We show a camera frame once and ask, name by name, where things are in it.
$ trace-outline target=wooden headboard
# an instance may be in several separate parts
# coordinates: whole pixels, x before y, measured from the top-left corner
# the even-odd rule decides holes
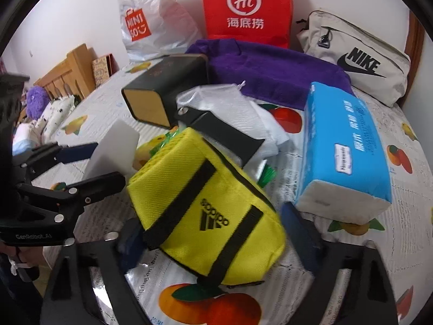
[[[51,100],[67,95],[87,98],[95,90],[96,85],[92,71],[92,56],[86,44],[69,52],[65,60],[38,79],[35,85],[45,88]]]

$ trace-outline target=yellow adidas bag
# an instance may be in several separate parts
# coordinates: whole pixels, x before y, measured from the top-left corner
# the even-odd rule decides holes
[[[128,191],[149,248],[209,285],[260,281],[284,250],[261,188],[192,128],[153,156]]]

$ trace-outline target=nike logo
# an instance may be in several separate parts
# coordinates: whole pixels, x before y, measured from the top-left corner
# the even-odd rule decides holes
[[[352,62],[359,65],[360,67],[349,65],[346,61],[346,58],[348,60],[352,60]],[[341,56],[337,61],[337,65],[343,68],[346,72],[368,74],[370,76],[386,78],[385,76],[375,72],[375,69],[379,67],[380,62],[356,47],[350,54],[347,53]]]

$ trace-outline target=black box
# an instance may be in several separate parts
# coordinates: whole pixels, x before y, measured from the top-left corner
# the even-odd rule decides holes
[[[171,55],[125,86],[122,95],[137,121],[171,128],[177,125],[176,96],[203,84],[209,84],[206,55]]]

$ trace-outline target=red haidilao bag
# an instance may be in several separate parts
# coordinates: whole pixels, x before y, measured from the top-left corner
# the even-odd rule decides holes
[[[288,47],[292,0],[203,0],[209,39]]]

